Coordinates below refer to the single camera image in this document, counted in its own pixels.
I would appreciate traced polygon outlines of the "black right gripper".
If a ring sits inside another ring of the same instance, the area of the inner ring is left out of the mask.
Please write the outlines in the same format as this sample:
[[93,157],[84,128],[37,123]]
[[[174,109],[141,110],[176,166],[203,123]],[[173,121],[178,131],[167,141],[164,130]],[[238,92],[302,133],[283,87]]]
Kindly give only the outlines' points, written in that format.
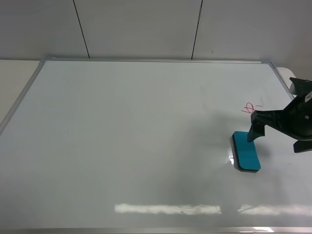
[[293,144],[295,153],[312,151],[312,82],[307,79],[290,78],[290,93],[295,98],[284,110],[254,111],[247,141],[265,136],[265,126],[286,133],[297,139]]

